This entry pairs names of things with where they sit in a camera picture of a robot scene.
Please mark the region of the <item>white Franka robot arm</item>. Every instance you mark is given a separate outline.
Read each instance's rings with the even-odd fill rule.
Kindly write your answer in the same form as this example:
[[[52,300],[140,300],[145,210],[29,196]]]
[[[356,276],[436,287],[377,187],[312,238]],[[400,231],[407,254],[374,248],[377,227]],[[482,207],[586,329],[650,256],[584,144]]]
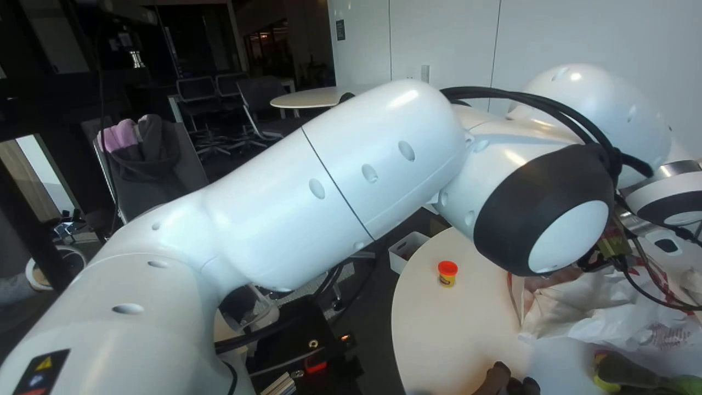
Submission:
[[[423,207],[518,276],[586,256],[617,210],[680,227],[700,160],[650,101],[588,64],[480,111],[482,85],[400,78],[118,227],[0,366],[0,395],[236,395],[215,311],[241,284],[292,291]]]

